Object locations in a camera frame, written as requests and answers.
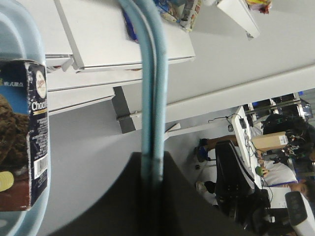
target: gray floor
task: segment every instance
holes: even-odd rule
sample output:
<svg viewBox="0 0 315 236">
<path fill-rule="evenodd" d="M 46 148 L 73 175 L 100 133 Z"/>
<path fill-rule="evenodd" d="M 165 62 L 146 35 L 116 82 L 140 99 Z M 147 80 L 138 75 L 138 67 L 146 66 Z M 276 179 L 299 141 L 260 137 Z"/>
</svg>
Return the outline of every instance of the gray floor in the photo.
<svg viewBox="0 0 315 236">
<path fill-rule="evenodd" d="M 235 109 L 180 121 L 182 127 L 205 124 L 230 115 Z M 121 134 L 110 101 L 50 117 L 52 184 L 47 211 L 37 236 L 46 236 L 92 206 L 118 177 L 133 151 L 141 150 L 141 131 Z M 201 131 L 165 142 L 180 170 L 191 184 L 206 180 L 192 155 L 199 138 L 229 134 L 227 128 Z"/>
</svg>

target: cardboard box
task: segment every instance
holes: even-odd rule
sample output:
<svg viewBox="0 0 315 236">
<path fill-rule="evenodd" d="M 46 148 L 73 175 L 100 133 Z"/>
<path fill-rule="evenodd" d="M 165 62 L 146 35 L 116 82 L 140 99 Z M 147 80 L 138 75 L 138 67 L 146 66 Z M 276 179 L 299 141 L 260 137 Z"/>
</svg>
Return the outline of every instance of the cardboard box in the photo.
<svg viewBox="0 0 315 236">
<path fill-rule="evenodd" d="M 252 143 L 257 150 L 268 151 L 284 148 L 288 144 L 288 139 L 285 132 L 278 132 L 256 136 L 252 138 Z"/>
<path fill-rule="evenodd" d="M 0 60 L 0 211 L 28 210 L 47 186 L 45 66 Z"/>
</svg>

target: light blue plastic container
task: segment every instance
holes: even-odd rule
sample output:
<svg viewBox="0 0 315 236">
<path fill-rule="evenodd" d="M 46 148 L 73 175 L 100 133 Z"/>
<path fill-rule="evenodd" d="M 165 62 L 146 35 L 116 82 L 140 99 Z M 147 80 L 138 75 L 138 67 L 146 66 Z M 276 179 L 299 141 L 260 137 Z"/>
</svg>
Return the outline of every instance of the light blue plastic container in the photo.
<svg viewBox="0 0 315 236">
<path fill-rule="evenodd" d="M 0 1 L 0 59 L 31 59 L 45 64 L 45 52 L 38 28 L 32 16 L 15 0 Z M 49 147 L 47 188 L 30 211 L 0 212 L 0 236 L 37 234 L 48 202 L 50 168 Z"/>
</svg>

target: white table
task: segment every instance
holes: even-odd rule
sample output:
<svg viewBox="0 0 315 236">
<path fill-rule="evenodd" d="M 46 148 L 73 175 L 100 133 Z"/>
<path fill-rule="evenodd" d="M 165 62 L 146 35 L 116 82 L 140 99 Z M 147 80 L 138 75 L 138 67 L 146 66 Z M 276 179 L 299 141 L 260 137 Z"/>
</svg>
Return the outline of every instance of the white table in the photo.
<svg viewBox="0 0 315 236">
<path fill-rule="evenodd" d="M 244 122 L 246 124 L 246 129 L 243 129 L 241 127 L 240 119 L 244 119 Z M 257 167 L 258 160 L 254 154 L 255 148 L 252 144 L 252 136 L 250 131 L 250 126 L 248 124 L 245 111 L 243 107 L 239 107 L 235 113 L 235 115 L 232 117 L 232 125 L 234 128 L 235 136 L 237 139 L 237 143 L 239 146 L 239 149 L 242 154 L 242 158 L 245 162 L 245 164 L 249 167 L 249 169 L 253 172 L 254 178 L 255 178 L 255 184 L 261 188 L 261 178 L 259 175 L 255 172 L 255 167 Z"/>
</svg>

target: barcode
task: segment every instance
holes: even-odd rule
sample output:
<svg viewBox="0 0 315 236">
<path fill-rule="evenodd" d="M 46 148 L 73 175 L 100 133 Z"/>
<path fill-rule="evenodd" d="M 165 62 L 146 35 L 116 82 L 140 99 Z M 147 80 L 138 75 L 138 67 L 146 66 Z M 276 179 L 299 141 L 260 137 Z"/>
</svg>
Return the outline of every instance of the barcode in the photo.
<svg viewBox="0 0 315 236">
<path fill-rule="evenodd" d="M 280 139 L 280 145 L 287 145 L 288 139 L 286 135 L 279 136 L 279 139 Z"/>
<path fill-rule="evenodd" d="M 47 155 L 39 160 L 34 161 L 34 179 L 40 177 L 40 175 L 47 170 L 48 159 Z"/>
</svg>

